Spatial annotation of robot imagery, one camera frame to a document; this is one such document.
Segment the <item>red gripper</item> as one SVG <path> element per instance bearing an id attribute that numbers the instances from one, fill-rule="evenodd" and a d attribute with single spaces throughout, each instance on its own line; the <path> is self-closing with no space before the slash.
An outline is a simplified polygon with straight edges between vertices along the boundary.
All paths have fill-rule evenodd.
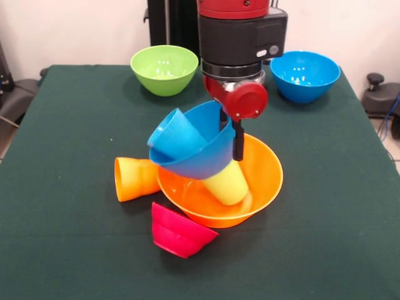
<path id="1" fill-rule="evenodd" d="M 222 131 L 228 121 L 232 119 L 235 130 L 233 140 L 232 158 L 242 161 L 244 154 L 244 129 L 242 119 L 257 118 L 268 104 L 268 92 L 265 87 L 253 80 L 239 82 L 222 82 L 204 76 L 206 91 L 220 103 L 219 130 Z"/>

